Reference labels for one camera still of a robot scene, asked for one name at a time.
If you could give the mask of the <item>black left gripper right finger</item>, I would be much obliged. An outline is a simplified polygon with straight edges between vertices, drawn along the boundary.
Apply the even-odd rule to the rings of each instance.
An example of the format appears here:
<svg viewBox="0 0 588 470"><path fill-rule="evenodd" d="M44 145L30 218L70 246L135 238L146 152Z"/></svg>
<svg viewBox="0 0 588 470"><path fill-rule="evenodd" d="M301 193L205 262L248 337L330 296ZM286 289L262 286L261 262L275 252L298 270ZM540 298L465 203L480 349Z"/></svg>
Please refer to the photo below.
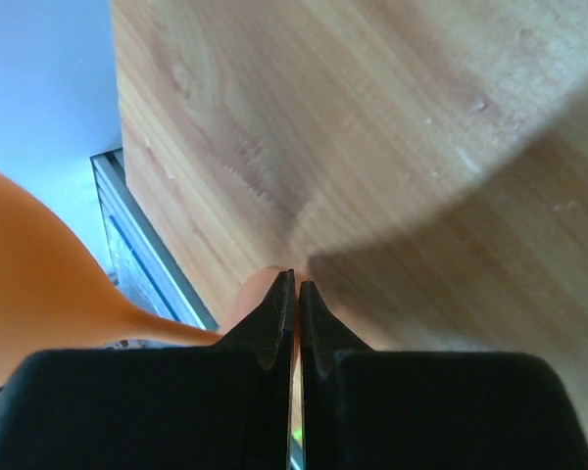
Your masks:
<svg viewBox="0 0 588 470"><path fill-rule="evenodd" d="M309 469L588 469L558 374L515 352L378 352L300 291Z"/></svg>

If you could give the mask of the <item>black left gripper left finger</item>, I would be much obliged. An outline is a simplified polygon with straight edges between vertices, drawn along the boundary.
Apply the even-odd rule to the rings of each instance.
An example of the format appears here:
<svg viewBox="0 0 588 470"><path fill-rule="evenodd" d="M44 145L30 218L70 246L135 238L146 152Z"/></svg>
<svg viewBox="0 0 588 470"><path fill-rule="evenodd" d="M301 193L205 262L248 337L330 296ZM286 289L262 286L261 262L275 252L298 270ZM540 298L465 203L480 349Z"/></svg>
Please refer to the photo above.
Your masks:
<svg viewBox="0 0 588 470"><path fill-rule="evenodd" d="M0 388L0 469L286 469L295 276L209 347L52 350Z"/></svg>

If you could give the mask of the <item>orange wine glass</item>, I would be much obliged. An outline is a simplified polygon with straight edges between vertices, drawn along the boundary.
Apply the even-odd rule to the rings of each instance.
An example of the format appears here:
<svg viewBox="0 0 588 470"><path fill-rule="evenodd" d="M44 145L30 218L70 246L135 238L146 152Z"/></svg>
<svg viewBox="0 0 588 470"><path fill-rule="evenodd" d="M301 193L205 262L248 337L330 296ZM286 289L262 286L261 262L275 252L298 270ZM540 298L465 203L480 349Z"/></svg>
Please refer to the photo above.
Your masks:
<svg viewBox="0 0 588 470"><path fill-rule="evenodd" d="M218 333L160 318L129 301L59 217L0 174L0 387L43 350L128 339L211 345L260 304L281 270L252 274Z"/></svg>

